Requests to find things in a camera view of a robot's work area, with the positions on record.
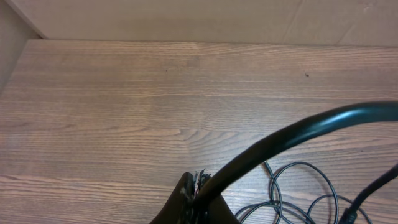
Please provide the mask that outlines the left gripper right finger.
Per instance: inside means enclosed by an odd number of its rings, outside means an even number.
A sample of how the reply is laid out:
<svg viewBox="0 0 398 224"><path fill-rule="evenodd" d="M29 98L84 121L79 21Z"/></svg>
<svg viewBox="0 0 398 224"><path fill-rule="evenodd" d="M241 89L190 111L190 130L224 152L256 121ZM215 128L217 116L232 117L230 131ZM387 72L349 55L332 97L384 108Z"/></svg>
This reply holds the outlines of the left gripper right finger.
<svg viewBox="0 0 398 224"><path fill-rule="evenodd" d="M195 197L210 178L211 175L206 174L205 170L202 170L197 175L197 189L195 192ZM208 205L206 210L199 213L197 223L239 224L239 221L229 209L222 195L219 195Z"/></svg>

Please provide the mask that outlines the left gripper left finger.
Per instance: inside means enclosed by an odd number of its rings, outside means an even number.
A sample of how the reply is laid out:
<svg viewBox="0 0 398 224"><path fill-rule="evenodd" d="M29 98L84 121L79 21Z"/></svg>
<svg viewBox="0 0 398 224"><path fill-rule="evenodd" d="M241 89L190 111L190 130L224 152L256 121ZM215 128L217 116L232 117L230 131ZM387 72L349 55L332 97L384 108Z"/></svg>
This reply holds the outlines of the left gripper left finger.
<svg viewBox="0 0 398 224"><path fill-rule="evenodd" d="M193 175L189 172L183 173L165 205L150 224L184 223L190 216L189 206L193 200L194 189Z"/></svg>

